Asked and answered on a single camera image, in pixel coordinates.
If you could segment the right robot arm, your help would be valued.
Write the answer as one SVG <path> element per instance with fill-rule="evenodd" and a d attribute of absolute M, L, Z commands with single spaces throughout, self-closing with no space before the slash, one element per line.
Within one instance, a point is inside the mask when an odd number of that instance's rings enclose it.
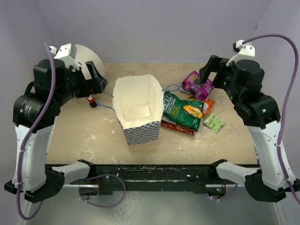
<path fill-rule="evenodd" d="M 280 161 L 286 160 L 285 149 L 279 141 L 281 120 L 276 100 L 261 92 L 264 70 L 253 60 L 239 60 L 227 66 L 228 59 L 211 55 L 199 70 L 200 83 L 216 73 L 212 86 L 223 89 L 237 115 L 250 132 L 260 169 L 234 165 L 225 159 L 213 163 L 209 180 L 220 183 L 230 180 L 243 185 L 248 194 L 261 202 L 277 203 L 287 192 L 298 191 L 300 181 L 290 169 L 288 178 Z"/>

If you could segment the yellow snack packet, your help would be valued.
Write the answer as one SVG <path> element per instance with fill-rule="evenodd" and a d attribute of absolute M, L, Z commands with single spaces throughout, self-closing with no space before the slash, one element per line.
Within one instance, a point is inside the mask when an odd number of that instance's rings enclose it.
<path fill-rule="evenodd" d="M 185 105 L 183 106 L 183 110 L 188 113 L 189 115 L 193 116 L 194 118 L 201 119 L 203 116 L 203 112 L 201 107 L 194 107 L 192 105 Z"/>

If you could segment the green Real chips bag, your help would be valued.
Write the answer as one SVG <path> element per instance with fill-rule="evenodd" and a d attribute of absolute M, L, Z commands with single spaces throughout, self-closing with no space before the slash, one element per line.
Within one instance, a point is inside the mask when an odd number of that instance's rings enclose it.
<path fill-rule="evenodd" d="M 194 129 L 195 131 L 199 130 L 201 119 L 195 118 L 192 115 L 188 114 L 183 107 L 186 105 L 191 105 L 193 107 L 199 108 L 202 111 L 204 102 L 197 100 L 182 100 L 168 91 L 164 94 L 163 103 L 163 115 L 166 118 L 178 124 Z"/>

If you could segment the purple snack packet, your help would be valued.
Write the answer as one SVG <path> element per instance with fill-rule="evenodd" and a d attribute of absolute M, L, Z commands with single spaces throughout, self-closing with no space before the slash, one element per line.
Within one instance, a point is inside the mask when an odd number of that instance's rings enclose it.
<path fill-rule="evenodd" d="M 182 87 L 189 91 L 196 99 L 203 101 L 207 98 L 213 90 L 212 81 L 208 79 L 206 83 L 199 83 L 199 73 L 197 71 L 191 72 L 181 83 Z"/>

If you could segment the checkered paper bag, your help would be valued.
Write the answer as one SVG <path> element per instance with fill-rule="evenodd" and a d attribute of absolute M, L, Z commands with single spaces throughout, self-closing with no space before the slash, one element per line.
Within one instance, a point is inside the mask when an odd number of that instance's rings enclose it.
<path fill-rule="evenodd" d="M 151 74 L 117 78 L 112 106 L 120 137 L 105 138 L 107 147 L 131 152 L 151 152 L 159 146 L 166 93 Z"/>

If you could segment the orange snack packet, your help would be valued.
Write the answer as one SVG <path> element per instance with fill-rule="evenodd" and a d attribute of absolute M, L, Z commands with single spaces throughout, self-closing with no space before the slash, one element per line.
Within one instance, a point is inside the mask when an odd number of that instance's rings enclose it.
<path fill-rule="evenodd" d="M 207 98 L 201 102 L 203 103 L 202 113 L 204 116 L 206 116 L 209 114 L 210 110 L 212 109 L 216 101 L 211 98 Z"/>

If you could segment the green snack packet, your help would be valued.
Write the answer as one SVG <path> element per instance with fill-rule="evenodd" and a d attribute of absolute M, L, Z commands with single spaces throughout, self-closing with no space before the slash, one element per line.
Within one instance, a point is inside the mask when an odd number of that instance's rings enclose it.
<path fill-rule="evenodd" d="M 218 133 L 220 129 L 225 125 L 223 121 L 221 121 L 218 116 L 214 113 L 211 113 L 204 121 L 204 124 L 213 130 L 215 133 Z"/>

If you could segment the teal snack packet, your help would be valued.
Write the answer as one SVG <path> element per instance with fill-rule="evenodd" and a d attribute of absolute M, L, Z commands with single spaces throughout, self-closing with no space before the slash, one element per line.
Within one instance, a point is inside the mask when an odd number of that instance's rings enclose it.
<path fill-rule="evenodd" d="M 183 87 L 182 87 L 182 84 L 179 85 L 179 91 L 183 92 L 183 93 L 186 93 L 186 94 L 190 94 L 189 91 L 186 91 Z"/>

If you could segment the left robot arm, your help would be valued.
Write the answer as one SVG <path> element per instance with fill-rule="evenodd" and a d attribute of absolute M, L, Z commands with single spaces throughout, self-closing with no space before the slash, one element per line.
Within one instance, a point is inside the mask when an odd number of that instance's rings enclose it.
<path fill-rule="evenodd" d="M 90 79 L 82 69 L 67 67 L 62 60 L 42 60 L 33 68 L 34 81 L 14 103 L 13 122 L 17 134 L 17 165 L 14 178 L 4 185 L 12 194 L 24 193 L 25 200 L 38 203 L 59 193 L 75 180 L 91 184 L 97 173 L 80 160 L 69 169 L 52 169 L 45 164 L 55 118 L 73 98 L 103 93 L 108 81 L 93 61 L 85 62 Z"/>

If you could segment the red chips bag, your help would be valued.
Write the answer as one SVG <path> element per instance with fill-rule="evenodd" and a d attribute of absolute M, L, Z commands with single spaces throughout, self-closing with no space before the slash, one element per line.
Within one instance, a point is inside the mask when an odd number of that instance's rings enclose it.
<path fill-rule="evenodd" d="M 183 126 L 177 125 L 177 124 L 172 124 L 172 123 L 164 121 L 164 120 L 161 121 L 161 126 L 171 129 L 173 131 L 187 134 L 187 135 L 194 135 L 194 132 L 195 132 L 194 130 L 192 130 L 190 128 L 186 128 L 186 127 L 183 127 Z"/>

